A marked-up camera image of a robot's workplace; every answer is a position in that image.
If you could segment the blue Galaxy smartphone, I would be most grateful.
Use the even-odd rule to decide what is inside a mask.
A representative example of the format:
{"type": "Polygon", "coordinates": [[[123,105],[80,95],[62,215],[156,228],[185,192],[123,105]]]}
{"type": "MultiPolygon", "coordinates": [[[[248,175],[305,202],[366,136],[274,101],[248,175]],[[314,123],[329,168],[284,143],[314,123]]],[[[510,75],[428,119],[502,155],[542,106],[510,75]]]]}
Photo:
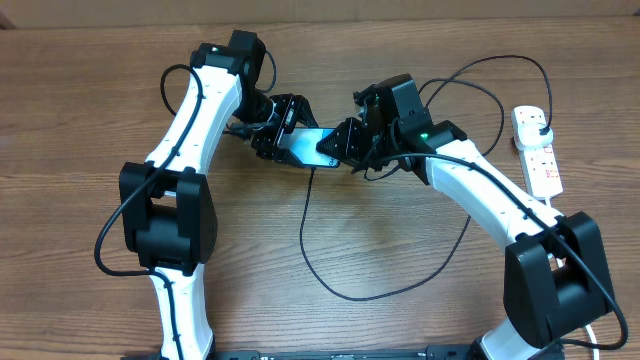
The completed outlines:
{"type": "Polygon", "coordinates": [[[337,168],[340,161],[317,151],[317,144],[332,132],[328,128],[295,128],[278,142],[276,162],[298,168],[337,168]]]}

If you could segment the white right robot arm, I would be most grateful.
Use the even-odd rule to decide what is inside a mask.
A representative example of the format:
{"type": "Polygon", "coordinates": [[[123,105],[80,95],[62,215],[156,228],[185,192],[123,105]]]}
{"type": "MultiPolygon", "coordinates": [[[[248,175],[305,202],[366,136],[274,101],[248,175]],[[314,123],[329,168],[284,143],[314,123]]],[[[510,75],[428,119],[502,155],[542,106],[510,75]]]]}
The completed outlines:
{"type": "Polygon", "coordinates": [[[460,205],[505,256],[504,322],[472,345],[472,359],[532,359],[614,313],[601,232],[583,212],[565,216],[511,182],[450,121],[436,123],[408,74],[354,95],[357,117],[317,144],[355,171],[396,161],[460,205]]]}

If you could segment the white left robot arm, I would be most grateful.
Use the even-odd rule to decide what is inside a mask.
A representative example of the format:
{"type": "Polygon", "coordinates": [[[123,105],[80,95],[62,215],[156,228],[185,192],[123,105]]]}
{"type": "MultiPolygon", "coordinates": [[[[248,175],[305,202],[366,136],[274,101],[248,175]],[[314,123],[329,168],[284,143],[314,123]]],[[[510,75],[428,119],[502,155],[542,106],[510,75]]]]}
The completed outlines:
{"type": "Polygon", "coordinates": [[[257,88],[266,53],[256,33],[242,30],[226,45],[201,44],[184,67],[188,88],[163,140],[144,163],[120,172],[125,243],[156,289],[164,336],[158,359],[207,359],[215,350],[204,265],[218,221],[207,175],[223,133],[250,140],[263,159],[300,167],[303,155],[287,138],[296,124],[318,127],[304,97],[257,88]]]}

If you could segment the white charger plug adapter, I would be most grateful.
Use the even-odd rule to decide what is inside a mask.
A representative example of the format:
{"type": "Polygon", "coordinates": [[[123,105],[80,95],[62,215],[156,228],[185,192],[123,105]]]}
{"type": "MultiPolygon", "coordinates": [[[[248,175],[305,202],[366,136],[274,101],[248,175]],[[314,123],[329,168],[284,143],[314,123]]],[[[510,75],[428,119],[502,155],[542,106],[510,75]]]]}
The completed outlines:
{"type": "Polygon", "coordinates": [[[550,145],[554,140],[554,133],[551,129],[542,133],[544,129],[542,124],[517,122],[514,128],[516,148],[529,151],[550,145]]]}

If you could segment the white power strip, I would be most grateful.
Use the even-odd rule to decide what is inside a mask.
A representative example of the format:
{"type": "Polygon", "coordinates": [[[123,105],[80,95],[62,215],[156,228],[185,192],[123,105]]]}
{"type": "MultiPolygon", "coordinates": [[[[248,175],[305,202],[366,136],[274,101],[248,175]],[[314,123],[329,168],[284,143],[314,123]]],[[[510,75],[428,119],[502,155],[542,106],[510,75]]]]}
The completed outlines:
{"type": "MultiPolygon", "coordinates": [[[[521,105],[510,115],[512,128],[519,123],[547,125],[544,111],[538,107],[521,105]]],[[[549,200],[563,192],[558,163],[552,143],[529,151],[518,150],[527,193],[533,198],[549,203],[549,200]]]]}

